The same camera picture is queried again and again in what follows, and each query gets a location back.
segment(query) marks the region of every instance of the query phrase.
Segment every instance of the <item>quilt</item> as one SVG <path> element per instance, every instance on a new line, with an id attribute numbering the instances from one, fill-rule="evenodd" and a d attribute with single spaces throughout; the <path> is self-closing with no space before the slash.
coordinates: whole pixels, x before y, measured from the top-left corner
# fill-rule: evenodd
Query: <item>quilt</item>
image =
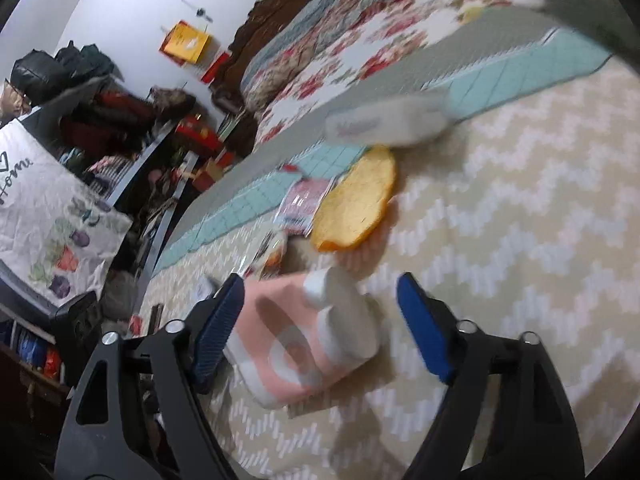
<path id="1" fill-rule="evenodd" d="M 246 108 L 259 112 L 311 60 L 346 30 L 365 23 L 388 4 L 399 0 L 336 0 L 301 38 L 256 71 L 244 92 Z"/>
<path id="2" fill-rule="evenodd" d="M 544 0 L 403 0 L 348 30 L 264 109 L 256 145 L 418 48 L 435 44 L 491 6 L 540 9 Z"/>

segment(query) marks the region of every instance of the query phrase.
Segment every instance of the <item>blue item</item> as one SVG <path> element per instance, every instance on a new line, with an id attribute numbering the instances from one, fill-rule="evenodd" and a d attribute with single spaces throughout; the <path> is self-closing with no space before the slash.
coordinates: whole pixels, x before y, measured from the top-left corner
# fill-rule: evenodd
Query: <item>blue item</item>
<path id="1" fill-rule="evenodd" d="M 35 343 L 35 336 L 28 330 L 22 331 L 22 337 L 20 338 L 20 346 L 18 346 L 18 356 L 20 361 L 31 364 L 29 362 L 29 354 Z"/>
<path id="2" fill-rule="evenodd" d="M 11 348 L 11 350 L 14 350 L 15 353 L 17 353 L 18 355 L 19 355 L 18 351 L 20 349 L 20 340 L 23 337 L 23 333 L 24 333 L 24 329 L 20 325 L 18 325 L 15 328 L 14 345 Z"/>
<path id="3" fill-rule="evenodd" d="M 210 389 L 216 367 L 222 361 L 222 351 L 226 341 L 244 305 L 242 278 L 232 275 L 219 293 L 201 301 L 196 308 L 208 309 L 210 304 L 212 304 L 213 313 L 198 334 L 193 349 L 191 379 L 198 392 L 208 392 Z"/>
<path id="4" fill-rule="evenodd" d="M 451 328 L 451 320 L 448 319 L 439 326 L 432 315 L 434 303 L 437 307 L 441 302 L 428 298 L 409 273 L 398 279 L 396 293 L 398 305 L 414 336 L 424 364 L 432 374 L 437 375 L 443 383 L 447 383 L 452 377 L 454 367 L 449 362 L 447 354 L 449 334 L 444 333 L 443 329 Z"/>
<path id="5" fill-rule="evenodd" d="M 30 335 L 30 341 L 26 363 L 34 368 L 44 368 L 47 361 L 47 342 L 34 334 Z"/>

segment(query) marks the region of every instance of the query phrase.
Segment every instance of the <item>red package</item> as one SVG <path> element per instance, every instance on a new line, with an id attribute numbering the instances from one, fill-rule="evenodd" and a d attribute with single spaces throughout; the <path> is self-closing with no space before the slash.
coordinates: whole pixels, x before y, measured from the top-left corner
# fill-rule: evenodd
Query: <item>red package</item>
<path id="1" fill-rule="evenodd" d="M 129 319 L 129 332 L 133 335 L 140 335 L 142 332 L 142 318 L 135 314 Z"/>
<path id="2" fill-rule="evenodd" d="M 43 374 L 49 379 L 57 379 L 60 374 L 60 365 L 62 360 L 55 347 L 49 346 L 47 348 L 47 360 L 44 363 Z"/>
<path id="3" fill-rule="evenodd" d="M 273 223 L 282 227 L 289 235 L 308 236 L 314 215 L 322 199 L 331 191 L 334 179 L 303 178 L 287 191 Z"/>

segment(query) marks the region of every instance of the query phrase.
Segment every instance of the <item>white wall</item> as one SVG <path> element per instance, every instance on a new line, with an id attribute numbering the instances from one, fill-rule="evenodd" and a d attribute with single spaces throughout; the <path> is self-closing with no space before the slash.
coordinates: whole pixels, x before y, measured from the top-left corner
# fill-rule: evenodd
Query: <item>white wall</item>
<path id="1" fill-rule="evenodd" d="M 256 0 L 187 1 L 207 9 L 213 18 L 208 32 L 227 46 Z M 207 87 L 158 52 L 165 35 L 161 27 L 171 29 L 179 20 L 206 24 L 180 0 L 80 0 L 59 46 L 69 40 L 77 46 L 95 43 L 113 59 L 129 91 L 146 96 L 152 85 L 173 88 L 187 82 L 187 91 L 213 110 Z"/>
<path id="2" fill-rule="evenodd" d="M 0 32 L 0 78 L 9 79 L 16 59 L 31 50 L 56 53 L 80 0 L 20 0 Z"/>

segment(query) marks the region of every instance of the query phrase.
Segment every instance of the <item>yellow sign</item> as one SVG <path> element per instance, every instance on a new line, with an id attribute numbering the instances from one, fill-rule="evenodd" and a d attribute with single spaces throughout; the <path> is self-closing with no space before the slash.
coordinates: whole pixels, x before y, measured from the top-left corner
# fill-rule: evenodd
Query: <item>yellow sign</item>
<path id="1" fill-rule="evenodd" d="M 180 22 L 167 36 L 162 50 L 188 63 L 197 63 L 210 38 L 209 34 Z"/>

